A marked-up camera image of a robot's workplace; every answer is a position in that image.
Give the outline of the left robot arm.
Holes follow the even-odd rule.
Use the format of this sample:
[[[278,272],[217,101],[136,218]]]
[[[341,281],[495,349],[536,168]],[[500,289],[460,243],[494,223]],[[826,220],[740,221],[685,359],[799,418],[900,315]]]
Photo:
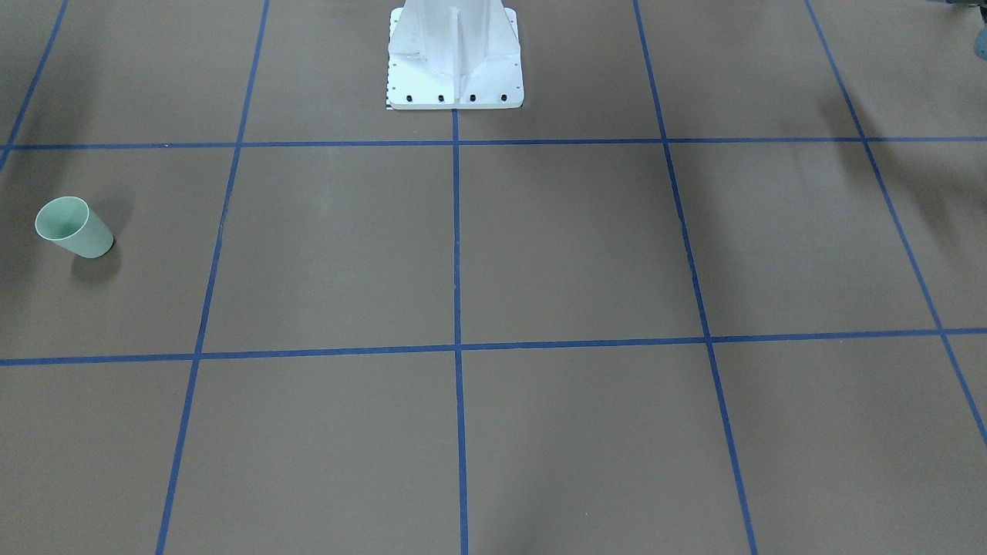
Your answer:
[[[986,60],[986,1],[945,1],[948,5],[977,9],[983,22],[983,28],[977,32],[974,39],[974,52],[982,60]]]

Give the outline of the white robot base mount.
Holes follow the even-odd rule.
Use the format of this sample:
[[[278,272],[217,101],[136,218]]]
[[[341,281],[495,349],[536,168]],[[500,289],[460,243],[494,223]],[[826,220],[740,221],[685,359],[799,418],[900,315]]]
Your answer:
[[[389,15],[386,106],[517,109],[524,103],[520,29],[500,1],[406,1]]]

